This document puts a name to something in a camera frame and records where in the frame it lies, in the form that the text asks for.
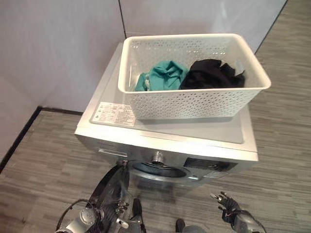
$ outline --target washing machine top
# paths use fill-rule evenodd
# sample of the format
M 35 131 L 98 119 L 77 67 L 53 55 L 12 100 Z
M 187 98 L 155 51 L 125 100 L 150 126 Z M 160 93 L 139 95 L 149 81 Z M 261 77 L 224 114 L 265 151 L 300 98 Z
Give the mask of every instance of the washing machine top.
M 228 158 L 231 159 L 258 159 L 247 106 L 231 118 L 135 119 L 124 94 L 118 90 L 121 50 L 119 44 L 77 126 L 76 135 L 197 155 L 212 150 L 215 156 L 227 157 L 226 150 L 219 150 L 223 148 L 230 149 Z

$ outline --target wood-pattern floor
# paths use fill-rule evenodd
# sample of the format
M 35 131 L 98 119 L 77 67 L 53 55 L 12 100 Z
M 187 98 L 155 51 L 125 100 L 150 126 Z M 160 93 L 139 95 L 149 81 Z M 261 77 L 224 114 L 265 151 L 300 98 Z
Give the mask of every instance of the wood-pattern floor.
M 311 2 L 289 0 L 257 57 L 272 87 L 250 104 L 260 162 L 190 190 L 131 183 L 149 232 L 185 219 L 232 232 L 208 194 L 225 190 L 270 233 L 311 232 Z M 0 232 L 53 232 L 63 210 L 88 198 L 109 170 L 73 132 L 79 116 L 41 112 L 0 175 Z

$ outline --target clothing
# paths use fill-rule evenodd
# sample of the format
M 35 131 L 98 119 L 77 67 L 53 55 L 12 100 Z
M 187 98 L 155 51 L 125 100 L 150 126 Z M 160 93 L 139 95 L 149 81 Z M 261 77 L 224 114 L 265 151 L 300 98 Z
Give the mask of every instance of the clothing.
M 135 91 L 178 90 L 187 73 L 188 69 L 177 62 L 160 62 L 139 76 Z
M 244 87 L 243 73 L 235 76 L 235 69 L 222 61 L 206 59 L 196 61 L 180 85 L 180 89 L 208 89 Z

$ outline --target perforated basket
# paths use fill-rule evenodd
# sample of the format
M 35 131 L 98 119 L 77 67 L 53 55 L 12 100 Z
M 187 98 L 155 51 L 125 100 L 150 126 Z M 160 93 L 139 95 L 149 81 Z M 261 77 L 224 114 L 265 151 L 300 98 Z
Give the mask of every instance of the perforated basket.
M 197 60 L 210 58 L 227 62 L 236 74 L 245 70 L 245 87 L 135 92 L 140 74 L 160 61 L 173 60 L 190 68 Z M 270 85 L 257 58 L 237 34 L 137 36 L 123 45 L 118 88 L 129 98 L 138 119 L 232 117 Z

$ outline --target white wall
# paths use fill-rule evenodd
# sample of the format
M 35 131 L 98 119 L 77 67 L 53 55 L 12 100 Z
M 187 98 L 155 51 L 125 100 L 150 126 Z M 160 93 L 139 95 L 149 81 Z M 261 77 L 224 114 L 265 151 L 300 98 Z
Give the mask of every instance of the white wall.
M 1 0 L 0 159 L 38 105 L 84 111 L 123 40 L 117 0 Z
M 286 0 L 121 0 L 127 36 L 238 33 L 253 51 Z

